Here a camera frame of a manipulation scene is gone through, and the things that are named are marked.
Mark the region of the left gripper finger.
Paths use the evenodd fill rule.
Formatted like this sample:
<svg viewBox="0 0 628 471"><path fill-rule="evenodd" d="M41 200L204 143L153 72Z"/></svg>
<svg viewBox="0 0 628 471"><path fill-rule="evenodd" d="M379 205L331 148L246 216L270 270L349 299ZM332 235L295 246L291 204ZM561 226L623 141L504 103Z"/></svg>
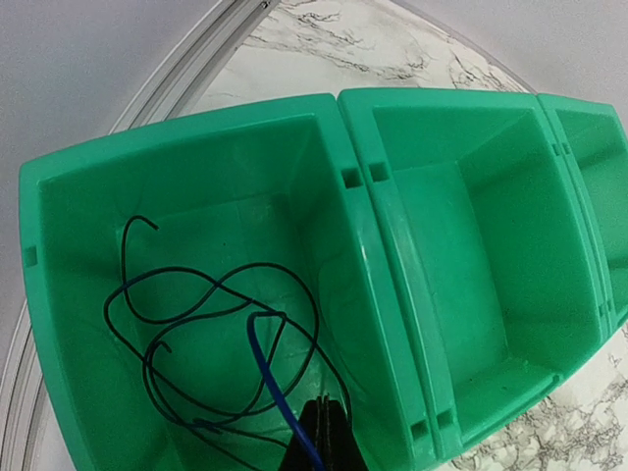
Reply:
<svg viewBox="0 0 628 471"><path fill-rule="evenodd" d="M368 470L347 415L337 400L323 401L323 462L327 470Z"/></svg>
<svg viewBox="0 0 628 471"><path fill-rule="evenodd" d="M308 400L298 418L288 448L279 466L285 470L323 470L324 461L319 449L322 401Z"/></svg>

